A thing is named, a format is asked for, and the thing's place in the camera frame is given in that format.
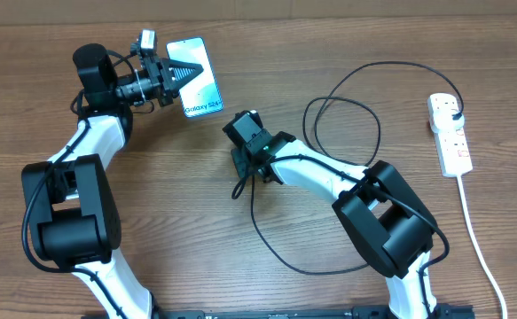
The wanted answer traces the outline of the blue Samsung Galaxy smartphone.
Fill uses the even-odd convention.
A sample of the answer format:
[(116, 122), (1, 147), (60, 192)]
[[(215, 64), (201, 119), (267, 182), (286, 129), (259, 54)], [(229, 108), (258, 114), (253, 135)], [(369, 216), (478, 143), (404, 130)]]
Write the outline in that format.
[(223, 110), (223, 100), (216, 83), (207, 48), (201, 37), (166, 44), (168, 56), (181, 62), (200, 64), (203, 72), (179, 90), (184, 115), (199, 117)]

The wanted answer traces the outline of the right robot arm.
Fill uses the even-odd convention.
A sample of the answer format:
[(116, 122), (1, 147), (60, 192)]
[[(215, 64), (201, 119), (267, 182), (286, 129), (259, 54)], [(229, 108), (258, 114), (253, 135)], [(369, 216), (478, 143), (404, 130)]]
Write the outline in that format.
[(433, 237), (444, 238), (437, 221), (403, 179), (385, 161), (352, 165), (313, 151), (284, 131), (272, 135), (256, 111), (237, 113), (223, 127), (233, 142), (231, 156), (239, 174), (232, 196), (247, 180), (298, 186), (331, 203), (341, 226), (365, 263), (385, 277), (389, 315), (440, 318), (428, 269)]

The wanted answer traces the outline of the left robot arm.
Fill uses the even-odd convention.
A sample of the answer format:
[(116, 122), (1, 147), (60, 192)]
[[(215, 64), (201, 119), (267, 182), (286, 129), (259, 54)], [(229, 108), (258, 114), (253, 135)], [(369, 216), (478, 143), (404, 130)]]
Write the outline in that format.
[(107, 318), (162, 318), (164, 311), (121, 252), (121, 219), (106, 168), (130, 139), (134, 107), (172, 104), (204, 68), (161, 58), (140, 44), (130, 54), (141, 67), (119, 76), (115, 68), (128, 57), (98, 43), (74, 52), (82, 82), (70, 105), (77, 130), (58, 153), (22, 169), (21, 244), (34, 267), (80, 278)]

